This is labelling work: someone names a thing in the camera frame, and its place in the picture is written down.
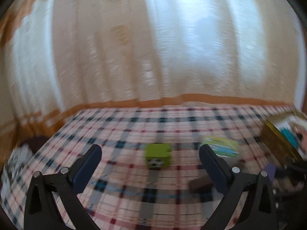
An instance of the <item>bed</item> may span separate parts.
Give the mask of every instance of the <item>bed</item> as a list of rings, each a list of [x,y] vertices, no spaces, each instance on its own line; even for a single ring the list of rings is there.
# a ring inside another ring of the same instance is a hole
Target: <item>bed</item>
[[[219,204],[215,189],[191,194],[188,181],[204,174],[197,157],[203,136],[222,136],[240,144],[245,171],[258,173],[275,161],[258,134],[265,118],[291,106],[104,108],[78,112],[33,156],[2,207],[23,229],[26,192],[34,171],[43,174],[69,167],[92,144],[102,147],[102,160],[78,198],[101,229],[199,229]],[[172,164],[148,170],[147,143],[170,143]],[[244,198],[229,222],[236,221]],[[56,196],[67,226],[73,225]]]

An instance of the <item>metal screw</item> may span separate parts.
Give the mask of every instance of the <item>metal screw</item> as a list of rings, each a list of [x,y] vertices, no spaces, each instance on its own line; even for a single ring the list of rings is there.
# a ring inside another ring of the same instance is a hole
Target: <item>metal screw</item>
[[[61,168],[61,170],[60,170],[60,172],[61,172],[62,174],[67,174],[68,171],[69,171],[68,167]]]
[[[39,177],[39,175],[40,175],[40,172],[39,171],[35,171],[34,173],[33,173],[33,177]]]
[[[263,177],[267,177],[268,176],[268,173],[266,171],[261,171],[260,172],[260,175],[262,175]]]
[[[238,167],[232,167],[231,171],[235,174],[240,173],[240,169]]]

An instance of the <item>dark brown object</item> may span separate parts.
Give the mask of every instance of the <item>dark brown object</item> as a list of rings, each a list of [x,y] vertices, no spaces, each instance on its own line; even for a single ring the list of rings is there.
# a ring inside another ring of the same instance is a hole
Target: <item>dark brown object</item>
[[[33,154],[35,154],[48,140],[45,136],[36,136],[33,138],[26,139],[21,142],[20,146],[23,144],[28,144]],[[14,224],[10,221],[7,214],[4,212],[3,208],[0,206],[0,229],[5,230],[17,230]]]
[[[190,193],[200,193],[213,187],[208,175],[201,176],[188,183]]]

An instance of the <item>blue gripper pad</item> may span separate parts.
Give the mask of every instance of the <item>blue gripper pad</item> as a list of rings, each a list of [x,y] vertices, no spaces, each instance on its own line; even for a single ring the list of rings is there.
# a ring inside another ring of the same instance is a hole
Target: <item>blue gripper pad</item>
[[[200,147],[199,159],[216,190],[225,196],[228,193],[228,184],[232,180],[229,165],[225,160],[219,158],[207,144]]]
[[[68,180],[75,194],[82,193],[102,157],[101,147],[93,144],[85,155],[77,159],[70,168]]]
[[[274,164],[269,163],[267,166],[264,167],[263,170],[268,173],[270,181],[273,182],[276,173],[276,166]]]

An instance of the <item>purple object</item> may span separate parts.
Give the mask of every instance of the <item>purple object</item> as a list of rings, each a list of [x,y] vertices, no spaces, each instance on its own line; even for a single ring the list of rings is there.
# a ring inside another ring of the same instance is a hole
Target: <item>purple object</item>
[[[269,179],[272,182],[275,177],[276,166],[269,163],[267,166],[264,167],[263,170],[268,173]]]

